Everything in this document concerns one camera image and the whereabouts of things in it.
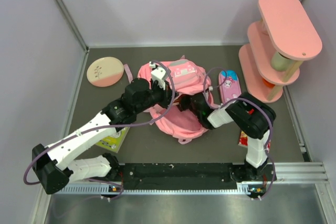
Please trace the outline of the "red colourful picture book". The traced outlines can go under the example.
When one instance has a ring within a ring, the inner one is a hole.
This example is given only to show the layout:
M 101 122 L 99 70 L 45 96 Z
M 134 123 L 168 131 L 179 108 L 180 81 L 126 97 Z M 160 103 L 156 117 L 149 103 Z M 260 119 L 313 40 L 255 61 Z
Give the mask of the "red colourful picture book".
M 248 146 L 247 141 L 248 141 L 247 134 L 244 131 L 241 131 L 238 145 L 241 147 L 247 147 Z

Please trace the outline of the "cream and pink plate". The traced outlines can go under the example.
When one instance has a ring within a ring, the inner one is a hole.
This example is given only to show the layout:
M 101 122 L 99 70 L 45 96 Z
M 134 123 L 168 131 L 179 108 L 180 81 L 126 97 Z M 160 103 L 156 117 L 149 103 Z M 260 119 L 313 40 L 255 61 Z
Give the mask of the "cream and pink plate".
M 123 63 L 115 57 L 95 60 L 87 70 L 87 80 L 96 87 L 109 87 L 116 84 L 124 73 Z

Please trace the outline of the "green thin booklet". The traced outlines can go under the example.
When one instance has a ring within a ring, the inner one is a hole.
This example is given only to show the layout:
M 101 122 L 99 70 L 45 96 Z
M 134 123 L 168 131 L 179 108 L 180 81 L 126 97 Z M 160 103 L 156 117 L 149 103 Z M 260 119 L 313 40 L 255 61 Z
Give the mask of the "green thin booklet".
M 102 140 L 100 140 L 98 143 L 96 143 L 96 146 L 100 148 L 104 148 L 105 150 L 118 153 L 121 145 L 129 131 L 129 127 L 123 128 L 121 131 L 114 135 L 109 135 Z

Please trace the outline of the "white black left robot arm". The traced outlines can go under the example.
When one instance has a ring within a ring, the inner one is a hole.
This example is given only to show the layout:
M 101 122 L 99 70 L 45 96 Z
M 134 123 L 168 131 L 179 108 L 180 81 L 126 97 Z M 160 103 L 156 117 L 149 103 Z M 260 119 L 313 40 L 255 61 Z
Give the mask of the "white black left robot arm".
M 91 159 L 77 157 L 103 138 L 135 126 L 136 116 L 145 110 L 157 104 L 168 109 L 176 95 L 172 81 L 136 78 L 126 86 L 120 98 L 110 102 L 67 138 L 48 146 L 35 146 L 32 168 L 45 192 L 54 194 L 68 183 L 83 179 L 116 179 L 120 165 L 114 155 L 104 153 Z

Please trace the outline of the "pink student backpack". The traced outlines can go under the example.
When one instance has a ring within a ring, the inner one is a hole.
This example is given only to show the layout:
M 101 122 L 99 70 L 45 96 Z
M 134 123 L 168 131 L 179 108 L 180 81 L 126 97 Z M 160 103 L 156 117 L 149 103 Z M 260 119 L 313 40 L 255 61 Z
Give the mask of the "pink student backpack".
M 174 82 L 175 101 L 168 112 L 159 105 L 155 105 L 145 110 L 152 119 L 157 119 L 160 115 L 165 116 L 155 121 L 157 127 L 164 133 L 178 139 L 180 144 L 187 144 L 193 139 L 202 136 L 209 130 L 208 126 L 203 126 L 197 116 L 187 108 L 184 111 L 179 109 L 178 103 L 185 101 L 193 95 L 200 95 L 204 98 L 203 91 L 209 88 L 212 83 L 206 76 L 203 67 L 197 66 L 194 62 L 181 57 L 176 61 L 162 62 L 170 71 Z

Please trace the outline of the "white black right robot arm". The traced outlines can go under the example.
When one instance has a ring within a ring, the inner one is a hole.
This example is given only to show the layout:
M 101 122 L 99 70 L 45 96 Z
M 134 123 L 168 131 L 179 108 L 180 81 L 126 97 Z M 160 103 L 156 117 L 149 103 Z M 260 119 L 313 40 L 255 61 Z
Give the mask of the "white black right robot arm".
M 191 111 L 208 130 L 234 122 L 247 135 L 246 158 L 242 166 L 231 168 L 232 180 L 257 180 L 264 174 L 269 160 L 268 144 L 276 118 L 271 107 L 248 92 L 218 107 L 209 105 L 201 93 L 182 95 L 177 107 L 180 111 Z

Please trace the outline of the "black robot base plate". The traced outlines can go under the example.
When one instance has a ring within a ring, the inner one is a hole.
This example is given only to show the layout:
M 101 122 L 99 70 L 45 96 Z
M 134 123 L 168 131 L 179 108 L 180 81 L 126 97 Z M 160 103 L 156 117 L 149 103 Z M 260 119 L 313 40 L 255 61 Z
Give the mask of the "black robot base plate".
M 233 163 L 126 163 L 113 172 L 114 178 L 95 179 L 121 182 L 126 190 L 216 190 L 235 189 L 237 182 L 232 180 L 230 170 L 243 164 Z M 270 182 L 274 176 L 271 164 L 263 170 L 257 180 L 243 182 Z

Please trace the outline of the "pink cartoon pencil case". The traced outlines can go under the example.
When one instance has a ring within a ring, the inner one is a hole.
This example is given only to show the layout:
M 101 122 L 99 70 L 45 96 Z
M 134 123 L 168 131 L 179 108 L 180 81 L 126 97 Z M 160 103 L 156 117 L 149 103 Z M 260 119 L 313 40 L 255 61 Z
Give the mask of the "pink cartoon pencil case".
M 220 84 L 219 90 L 222 103 L 226 103 L 241 95 L 239 78 L 235 71 L 221 71 L 218 76 L 218 82 Z

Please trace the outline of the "orange bowl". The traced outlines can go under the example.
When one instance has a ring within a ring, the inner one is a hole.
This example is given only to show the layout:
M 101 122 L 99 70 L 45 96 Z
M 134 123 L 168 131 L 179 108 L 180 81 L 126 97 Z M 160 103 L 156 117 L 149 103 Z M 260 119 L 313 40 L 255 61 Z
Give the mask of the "orange bowl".
M 266 79 L 262 78 L 263 84 L 268 88 L 273 88 L 275 85 L 273 83 L 268 82 Z

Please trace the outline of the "pale green cup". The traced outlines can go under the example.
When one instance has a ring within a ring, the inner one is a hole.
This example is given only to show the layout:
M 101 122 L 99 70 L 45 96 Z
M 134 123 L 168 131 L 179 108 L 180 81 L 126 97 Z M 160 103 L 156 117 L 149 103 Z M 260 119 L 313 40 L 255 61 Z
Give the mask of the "pale green cup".
M 272 68 L 280 72 L 286 71 L 288 67 L 291 65 L 291 63 L 292 63 L 291 59 L 286 58 L 279 52 L 274 53 L 270 62 Z

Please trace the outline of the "pink three-tier wooden shelf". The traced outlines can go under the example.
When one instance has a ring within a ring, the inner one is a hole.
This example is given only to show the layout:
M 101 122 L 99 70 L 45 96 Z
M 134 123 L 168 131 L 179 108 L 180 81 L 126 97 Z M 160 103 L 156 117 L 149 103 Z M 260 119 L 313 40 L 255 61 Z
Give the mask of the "pink three-tier wooden shelf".
M 248 92 L 264 103 L 280 99 L 294 83 L 303 62 L 315 58 L 322 41 L 299 0 L 258 0 L 261 20 L 247 29 L 249 42 L 238 53 Z M 292 60 L 286 71 L 272 68 L 275 52 Z M 265 86 L 262 78 L 275 86 Z

